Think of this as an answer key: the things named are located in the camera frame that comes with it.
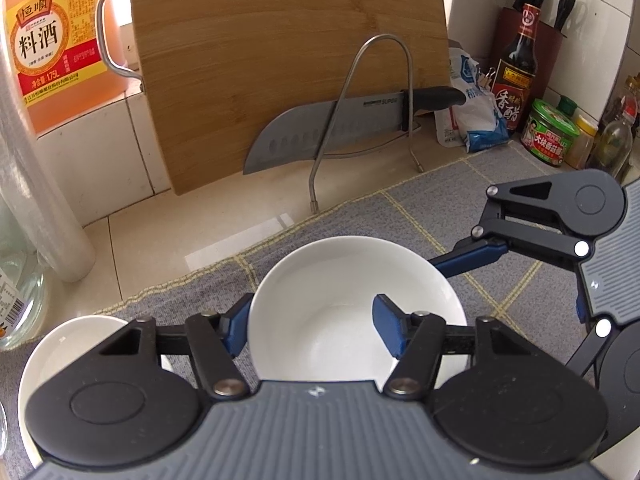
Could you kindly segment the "dark vinegar bottle red label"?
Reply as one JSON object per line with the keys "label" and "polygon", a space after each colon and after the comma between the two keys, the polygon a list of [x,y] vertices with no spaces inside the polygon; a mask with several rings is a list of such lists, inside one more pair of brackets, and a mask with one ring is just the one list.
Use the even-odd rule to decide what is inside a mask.
{"label": "dark vinegar bottle red label", "polygon": [[536,76],[535,40],[539,14],[536,6],[524,4],[518,33],[504,49],[491,86],[497,108],[509,131],[514,131],[520,122]]}

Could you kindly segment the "white blue salt bag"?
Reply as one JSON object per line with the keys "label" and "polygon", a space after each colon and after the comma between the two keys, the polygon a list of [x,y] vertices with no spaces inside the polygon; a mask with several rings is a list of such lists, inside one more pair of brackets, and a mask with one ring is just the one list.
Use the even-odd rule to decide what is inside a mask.
{"label": "white blue salt bag", "polygon": [[455,44],[449,47],[449,70],[450,84],[464,94],[465,102],[434,113],[438,143],[444,148],[464,146],[468,153],[506,144],[506,120],[480,64]]}

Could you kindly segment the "white bowl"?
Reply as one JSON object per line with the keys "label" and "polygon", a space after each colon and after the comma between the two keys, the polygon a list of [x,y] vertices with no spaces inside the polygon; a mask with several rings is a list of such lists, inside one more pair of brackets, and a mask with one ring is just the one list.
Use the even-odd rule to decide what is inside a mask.
{"label": "white bowl", "polygon": [[24,424],[46,462],[71,470],[139,466],[170,450],[198,404],[190,385],[163,368],[154,318],[138,318],[88,341],[96,318],[44,338],[52,370],[32,389]]}
{"label": "white bowl", "polygon": [[317,240],[280,260],[258,286],[247,334],[258,378],[384,385],[397,361],[374,327],[378,294],[408,314],[466,323],[452,286],[415,252],[366,236]]}

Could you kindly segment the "dark red utensil holder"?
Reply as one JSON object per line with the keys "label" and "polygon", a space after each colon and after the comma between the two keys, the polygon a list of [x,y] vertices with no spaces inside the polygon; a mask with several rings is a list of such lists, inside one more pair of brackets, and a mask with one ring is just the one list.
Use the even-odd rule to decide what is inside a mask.
{"label": "dark red utensil holder", "polygon": [[[511,8],[503,8],[496,23],[494,38],[491,41],[491,49],[486,62],[486,67],[496,68],[506,47],[514,40],[520,27],[522,14]],[[535,40],[535,55],[537,60],[537,73],[529,92],[526,105],[533,103],[534,99],[541,99],[544,90],[547,89],[555,62],[565,36],[562,32],[546,23],[540,22],[537,27]]]}

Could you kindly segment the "large glass jar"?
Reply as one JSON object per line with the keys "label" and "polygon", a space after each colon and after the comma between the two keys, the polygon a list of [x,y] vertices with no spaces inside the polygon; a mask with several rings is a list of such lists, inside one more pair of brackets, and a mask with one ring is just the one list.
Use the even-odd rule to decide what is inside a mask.
{"label": "large glass jar", "polygon": [[41,325],[44,267],[32,242],[1,201],[1,350],[17,347]]}

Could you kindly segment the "yellow lid spice jar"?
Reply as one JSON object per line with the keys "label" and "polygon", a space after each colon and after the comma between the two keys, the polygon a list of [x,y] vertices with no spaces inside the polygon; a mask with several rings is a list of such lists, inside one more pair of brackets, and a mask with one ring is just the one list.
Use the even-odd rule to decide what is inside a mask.
{"label": "yellow lid spice jar", "polygon": [[580,113],[575,116],[574,123],[578,128],[579,136],[573,141],[570,150],[564,157],[564,162],[574,169],[582,169],[591,153],[598,125]]}

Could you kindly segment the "green lid sauce jar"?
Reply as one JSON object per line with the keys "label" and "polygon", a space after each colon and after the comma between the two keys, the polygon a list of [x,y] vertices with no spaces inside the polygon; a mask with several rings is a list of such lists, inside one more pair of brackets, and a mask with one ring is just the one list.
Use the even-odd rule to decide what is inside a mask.
{"label": "green lid sauce jar", "polygon": [[536,99],[521,134],[521,142],[530,154],[546,164],[559,167],[578,139],[577,126],[544,100]]}

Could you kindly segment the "bamboo cutting board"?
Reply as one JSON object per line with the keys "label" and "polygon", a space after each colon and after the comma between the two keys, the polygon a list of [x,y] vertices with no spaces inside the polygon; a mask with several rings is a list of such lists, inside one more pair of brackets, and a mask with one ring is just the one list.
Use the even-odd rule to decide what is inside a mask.
{"label": "bamboo cutting board", "polygon": [[446,84],[444,0],[131,0],[172,189],[235,174],[291,107]]}

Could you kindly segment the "clear glass pepper bottle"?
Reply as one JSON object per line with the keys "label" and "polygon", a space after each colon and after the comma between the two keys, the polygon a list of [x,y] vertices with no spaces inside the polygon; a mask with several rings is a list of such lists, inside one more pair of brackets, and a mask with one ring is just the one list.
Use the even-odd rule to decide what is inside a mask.
{"label": "clear glass pepper bottle", "polygon": [[617,179],[632,150],[633,123],[634,118],[625,110],[620,118],[608,124],[594,146],[586,168],[604,171]]}

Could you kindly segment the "orange cooking wine jug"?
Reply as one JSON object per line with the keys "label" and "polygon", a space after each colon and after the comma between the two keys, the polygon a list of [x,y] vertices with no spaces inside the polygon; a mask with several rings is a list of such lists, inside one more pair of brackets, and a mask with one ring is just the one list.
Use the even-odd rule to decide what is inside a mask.
{"label": "orange cooking wine jug", "polygon": [[107,68],[98,0],[6,0],[10,58],[35,134],[118,99],[129,80]]}

